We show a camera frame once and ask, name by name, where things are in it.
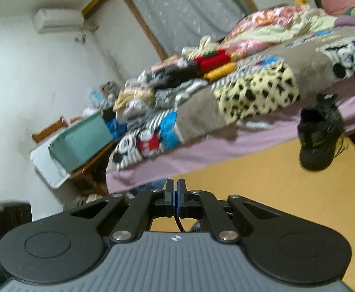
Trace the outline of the black sneaker far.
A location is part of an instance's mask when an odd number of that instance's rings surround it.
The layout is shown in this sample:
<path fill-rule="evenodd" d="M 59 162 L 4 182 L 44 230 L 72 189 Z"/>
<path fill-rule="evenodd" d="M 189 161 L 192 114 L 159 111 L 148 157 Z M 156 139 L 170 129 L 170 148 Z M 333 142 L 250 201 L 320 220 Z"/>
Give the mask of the black sneaker far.
<path fill-rule="evenodd" d="M 337 94 L 317 94 L 315 104 L 301 110 L 299 159 L 307 171 L 327 169 L 343 149 L 345 122 L 336 105 L 337 97 Z"/>

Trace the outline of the folded yellow garment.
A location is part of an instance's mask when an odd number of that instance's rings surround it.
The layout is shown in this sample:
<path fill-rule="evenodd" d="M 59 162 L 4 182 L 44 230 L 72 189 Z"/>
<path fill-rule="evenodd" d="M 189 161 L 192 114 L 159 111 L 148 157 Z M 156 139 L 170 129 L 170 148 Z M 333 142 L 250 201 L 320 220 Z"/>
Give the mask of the folded yellow garment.
<path fill-rule="evenodd" d="M 228 76 L 230 73 L 234 72 L 236 68 L 236 63 L 234 61 L 231 61 L 204 74 L 203 79 L 207 80 L 209 83 L 212 83 L 220 80 L 221 78 L 224 78 L 225 76 Z"/>

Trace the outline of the white tray lid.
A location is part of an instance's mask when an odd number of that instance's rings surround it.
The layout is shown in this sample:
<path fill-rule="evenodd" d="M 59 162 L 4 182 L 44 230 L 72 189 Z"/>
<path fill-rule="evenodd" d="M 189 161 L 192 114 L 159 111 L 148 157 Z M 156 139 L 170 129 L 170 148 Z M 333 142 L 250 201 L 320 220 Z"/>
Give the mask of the white tray lid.
<path fill-rule="evenodd" d="M 36 171 L 51 189 L 59 189 L 68 179 L 69 174 L 54 160 L 49 151 L 52 140 L 46 140 L 38 144 L 30 151 L 30 160 Z"/>

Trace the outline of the wooden side table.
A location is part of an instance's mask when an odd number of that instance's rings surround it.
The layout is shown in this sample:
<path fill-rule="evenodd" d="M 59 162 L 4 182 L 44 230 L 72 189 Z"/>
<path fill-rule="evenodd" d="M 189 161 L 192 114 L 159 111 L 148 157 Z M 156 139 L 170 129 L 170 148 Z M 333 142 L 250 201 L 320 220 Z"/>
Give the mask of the wooden side table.
<path fill-rule="evenodd" d="M 64 118 L 32 134 L 36 143 L 30 160 L 51 189 L 66 182 L 79 191 L 106 195 L 107 187 L 101 169 L 113 148 L 113 137 L 100 113 L 70 124 Z"/>

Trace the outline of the floral cream quilt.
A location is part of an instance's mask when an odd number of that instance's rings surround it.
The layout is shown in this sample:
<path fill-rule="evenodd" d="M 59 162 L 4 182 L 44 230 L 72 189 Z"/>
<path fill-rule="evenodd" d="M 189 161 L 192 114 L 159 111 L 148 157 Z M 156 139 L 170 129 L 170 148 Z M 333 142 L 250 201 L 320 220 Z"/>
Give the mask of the floral cream quilt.
<path fill-rule="evenodd" d="M 336 17 L 308 5 L 287 5 L 257 11 L 241 19 L 220 49 L 248 57 L 288 40 L 334 27 Z"/>

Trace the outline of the black speckled shoelace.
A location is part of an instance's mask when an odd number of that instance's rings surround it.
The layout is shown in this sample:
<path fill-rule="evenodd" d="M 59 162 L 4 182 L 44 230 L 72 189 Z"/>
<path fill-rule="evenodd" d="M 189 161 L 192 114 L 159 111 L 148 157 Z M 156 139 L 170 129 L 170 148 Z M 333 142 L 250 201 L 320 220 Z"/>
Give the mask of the black speckled shoelace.
<path fill-rule="evenodd" d="M 180 218 L 178 216 L 174 216 L 174 220 L 175 220 L 176 226 L 178 227 L 179 231 L 184 233 L 185 229 L 183 227 L 183 224 L 181 223 Z"/>

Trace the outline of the teal storage bin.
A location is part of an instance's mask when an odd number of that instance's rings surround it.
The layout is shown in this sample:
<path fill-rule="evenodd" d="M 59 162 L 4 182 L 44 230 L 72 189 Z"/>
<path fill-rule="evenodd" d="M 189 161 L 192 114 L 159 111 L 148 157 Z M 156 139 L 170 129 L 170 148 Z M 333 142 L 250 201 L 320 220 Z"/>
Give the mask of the teal storage bin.
<path fill-rule="evenodd" d="M 72 173 L 89 162 L 113 141 L 100 112 L 78 121 L 60 133 L 50 144 L 51 157 L 67 173 Z"/>

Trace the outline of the white air conditioner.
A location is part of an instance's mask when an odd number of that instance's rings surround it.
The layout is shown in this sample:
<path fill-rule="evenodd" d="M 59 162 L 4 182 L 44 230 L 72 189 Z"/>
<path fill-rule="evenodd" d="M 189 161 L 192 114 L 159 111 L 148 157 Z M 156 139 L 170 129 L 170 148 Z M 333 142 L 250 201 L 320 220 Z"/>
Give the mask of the white air conditioner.
<path fill-rule="evenodd" d="M 75 9 L 40 9 L 33 17 L 33 24 L 39 33 L 78 30 L 84 24 L 84 17 Z"/>

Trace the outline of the folded red clothes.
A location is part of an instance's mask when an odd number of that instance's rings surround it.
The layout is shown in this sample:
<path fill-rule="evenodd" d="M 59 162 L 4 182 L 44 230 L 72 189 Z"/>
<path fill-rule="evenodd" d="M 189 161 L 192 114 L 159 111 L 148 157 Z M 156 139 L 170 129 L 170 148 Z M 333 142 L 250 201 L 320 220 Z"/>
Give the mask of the folded red clothes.
<path fill-rule="evenodd" d="M 224 49 L 210 51 L 195 58 L 198 74 L 206 74 L 231 62 L 231 56 Z"/>

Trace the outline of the cartoon patchwork blanket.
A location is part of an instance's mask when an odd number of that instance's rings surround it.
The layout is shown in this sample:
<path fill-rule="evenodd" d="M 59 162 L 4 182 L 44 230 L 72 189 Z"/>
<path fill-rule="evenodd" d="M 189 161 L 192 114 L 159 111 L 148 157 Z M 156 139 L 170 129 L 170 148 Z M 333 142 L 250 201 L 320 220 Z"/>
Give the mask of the cartoon patchwork blanket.
<path fill-rule="evenodd" d="M 332 28 L 271 47 L 240 60 L 236 71 L 179 107 L 126 133 L 107 170 L 120 171 L 238 120 L 280 110 L 353 76 L 355 27 Z"/>

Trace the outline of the purple bed sheet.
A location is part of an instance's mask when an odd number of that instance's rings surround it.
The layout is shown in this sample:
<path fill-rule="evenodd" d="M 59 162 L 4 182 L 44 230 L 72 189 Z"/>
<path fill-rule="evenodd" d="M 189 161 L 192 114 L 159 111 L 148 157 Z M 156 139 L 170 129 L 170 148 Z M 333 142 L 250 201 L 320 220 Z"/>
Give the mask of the purple bed sheet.
<path fill-rule="evenodd" d="M 355 76 L 340 81 L 324 91 L 337 94 L 336 105 L 346 123 L 347 133 L 355 132 Z M 167 151 L 126 169 L 106 171 L 110 193 L 127 192 L 135 187 L 181 175 L 252 154 L 296 139 L 300 111 L 315 103 L 311 95 L 279 111 L 235 127 L 226 127 L 206 139 Z"/>

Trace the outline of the folded grey striped clothes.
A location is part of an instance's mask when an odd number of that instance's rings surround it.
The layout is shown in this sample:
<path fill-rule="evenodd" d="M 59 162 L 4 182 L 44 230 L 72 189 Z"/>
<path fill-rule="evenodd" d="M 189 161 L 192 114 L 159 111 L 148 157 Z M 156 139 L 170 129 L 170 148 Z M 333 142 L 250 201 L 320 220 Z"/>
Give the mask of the folded grey striped clothes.
<path fill-rule="evenodd" d="M 193 94 L 207 86 L 208 81 L 195 78 L 181 83 L 176 88 L 157 90 L 154 105 L 156 108 L 163 110 L 176 108 L 187 101 Z"/>

